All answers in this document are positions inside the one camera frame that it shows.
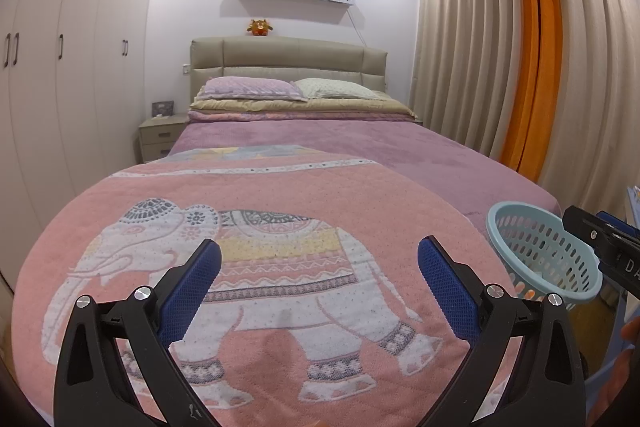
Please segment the right hand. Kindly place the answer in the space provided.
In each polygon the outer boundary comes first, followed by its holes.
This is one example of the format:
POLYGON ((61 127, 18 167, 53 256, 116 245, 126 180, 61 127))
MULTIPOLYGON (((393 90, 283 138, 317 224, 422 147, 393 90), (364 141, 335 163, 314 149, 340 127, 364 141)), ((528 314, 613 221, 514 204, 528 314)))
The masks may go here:
POLYGON ((634 346, 638 346, 640 336, 640 317, 635 317, 620 330, 620 338, 634 346))

